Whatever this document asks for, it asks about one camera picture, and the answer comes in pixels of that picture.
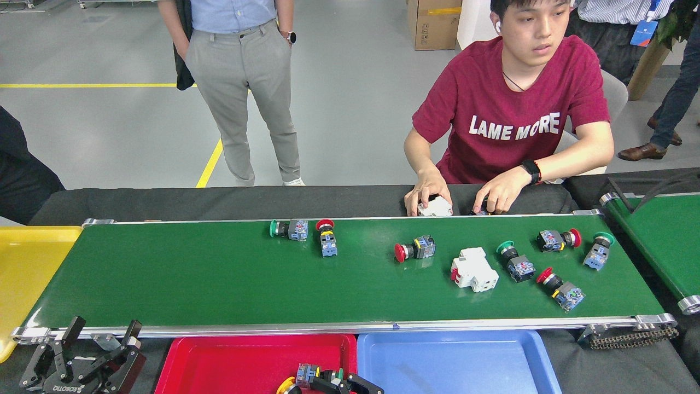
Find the seated person's right hand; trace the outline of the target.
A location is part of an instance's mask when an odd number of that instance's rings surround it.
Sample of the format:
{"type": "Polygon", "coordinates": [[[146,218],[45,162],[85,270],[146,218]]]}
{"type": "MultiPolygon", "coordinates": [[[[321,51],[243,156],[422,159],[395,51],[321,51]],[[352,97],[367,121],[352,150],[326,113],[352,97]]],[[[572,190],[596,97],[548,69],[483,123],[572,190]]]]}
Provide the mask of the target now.
{"type": "Polygon", "coordinates": [[[447,183],[437,167],[418,170],[417,176],[417,184],[404,196],[407,216],[418,216],[418,207],[427,208],[431,195],[439,195],[452,205],[447,183]]]}

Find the seated person's left hand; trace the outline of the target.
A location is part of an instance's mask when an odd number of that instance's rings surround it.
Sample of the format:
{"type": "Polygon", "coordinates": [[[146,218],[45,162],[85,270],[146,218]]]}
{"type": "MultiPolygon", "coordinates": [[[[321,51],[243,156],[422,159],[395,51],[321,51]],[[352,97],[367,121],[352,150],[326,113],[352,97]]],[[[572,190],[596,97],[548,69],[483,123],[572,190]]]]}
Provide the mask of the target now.
{"type": "Polygon", "coordinates": [[[496,215],[509,212],[523,187],[528,186],[531,181],[532,175],[523,166],[499,174],[478,190],[472,212],[482,212],[484,201],[487,202],[487,212],[496,215]]]}

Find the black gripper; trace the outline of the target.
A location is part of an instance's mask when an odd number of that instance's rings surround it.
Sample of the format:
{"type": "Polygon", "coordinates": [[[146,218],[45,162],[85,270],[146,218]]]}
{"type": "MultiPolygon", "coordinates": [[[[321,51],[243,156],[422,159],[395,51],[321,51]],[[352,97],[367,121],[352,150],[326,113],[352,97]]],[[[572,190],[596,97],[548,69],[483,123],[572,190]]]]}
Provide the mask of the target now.
{"type": "Polygon", "coordinates": [[[92,339],[106,351],[97,359],[69,361],[66,351],[77,341],[86,321],[73,318],[67,330],[56,338],[38,344],[20,378],[20,388],[52,393],[116,393],[113,387],[132,387],[147,358],[142,354],[138,334],[142,324],[132,320],[121,342],[112,334],[92,334],[92,339]],[[50,367],[52,383],[49,383],[50,367]]]}

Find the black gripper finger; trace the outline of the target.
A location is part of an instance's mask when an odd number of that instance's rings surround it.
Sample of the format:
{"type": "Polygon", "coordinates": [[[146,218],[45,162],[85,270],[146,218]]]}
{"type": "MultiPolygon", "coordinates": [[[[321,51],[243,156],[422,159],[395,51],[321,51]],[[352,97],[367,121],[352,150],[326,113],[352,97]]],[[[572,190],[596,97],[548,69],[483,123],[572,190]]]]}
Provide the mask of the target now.
{"type": "Polygon", "coordinates": [[[302,390],[313,390],[324,393],[346,393],[347,386],[343,384],[343,371],[322,371],[320,376],[298,376],[298,386],[302,390]]]}
{"type": "Polygon", "coordinates": [[[348,374],[346,387],[349,392],[382,394],[384,389],[357,374],[348,374]]]}

